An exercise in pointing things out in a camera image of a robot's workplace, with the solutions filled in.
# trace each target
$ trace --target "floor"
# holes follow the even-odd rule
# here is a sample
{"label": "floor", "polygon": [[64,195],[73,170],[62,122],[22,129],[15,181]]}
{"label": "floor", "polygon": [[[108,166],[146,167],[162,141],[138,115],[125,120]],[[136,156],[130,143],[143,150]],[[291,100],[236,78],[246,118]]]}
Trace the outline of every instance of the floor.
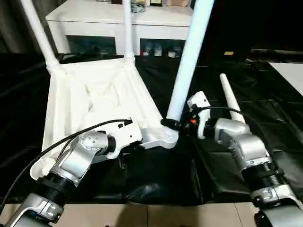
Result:
{"label": "floor", "polygon": [[[6,223],[18,205],[7,205]],[[251,203],[206,204],[197,207],[117,204],[66,205],[56,227],[255,227]]]}

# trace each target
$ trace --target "black cloth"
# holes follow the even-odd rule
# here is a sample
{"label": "black cloth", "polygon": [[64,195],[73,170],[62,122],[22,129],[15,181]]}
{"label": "black cloth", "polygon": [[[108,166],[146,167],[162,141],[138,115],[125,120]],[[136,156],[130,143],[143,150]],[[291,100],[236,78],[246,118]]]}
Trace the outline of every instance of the black cloth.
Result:
{"label": "black cloth", "polygon": [[[61,63],[93,61],[100,56],[58,55]],[[18,172],[41,151],[49,74],[40,55],[2,55],[0,68],[0,171],[3,197]],[[166,115],[178,59],[137,57],[137,69],[162,116]],[[220,73],[226,73],[239,105],[262,126],[274,158],[296,194],[303,199],[303,98],[269,64],[199,63],[189,96],[204,91],[211,105],[226,106]],[[213,110],[213,117],[226,111]],[[248,119],[253,133],[262,133]],[[10,202],[20,202],[36,185],[22,177]],[[197,205],[248,201],[230,153],[210,140],[182,137],[173,150],[134,151],[119,159],[95,164],[71,202]]]}

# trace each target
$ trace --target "white pole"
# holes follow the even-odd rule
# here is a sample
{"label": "white pole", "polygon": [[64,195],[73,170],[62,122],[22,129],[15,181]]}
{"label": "white pole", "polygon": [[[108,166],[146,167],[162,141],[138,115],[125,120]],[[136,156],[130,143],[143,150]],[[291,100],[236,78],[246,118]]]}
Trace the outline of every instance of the white pole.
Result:
{"label": "white pole", "polygon": [[196,0],[166,118],[181,118],[213,4],[214,0]]}
{"label": "white pole", "polygon": [[[236,109],[240,111],[240,107],[238,105],[238,102],[236,100],[236,97],[232,91],[232,87],[228,82],[228,79],[226,77],[226,75],[224,73],[220,74],[220,80],[222,83],[222,87],[225,93],[225,97],[226,97],[226,101],[227,101],[227,105],[230,108]],[[230,111],[232,119],[236,120],[236,121],[240,121],[245,123],[244,117],[242,114],[238,114],[235,112]]]}
{"label": "white pole", "polygon": [[28,21],[32,27],[32,30],[35,34],[35,37],[39,43],[41,51],[45,57],[46,65],[54,66],[59,64],[58,60],[56,59],[51,45],[48,42],[46,37],[45,31],[41,25],[33,2],[31,0],[21,0],[22,6],[24,8],[25,14],[28,18]]}
{"label": "white pole", "polygon": [[124,9],[124,35],[125,35],[125,53],[126,60],[134,59],[133,39],[132,39],[132,9],[130,0],[123,0]]}

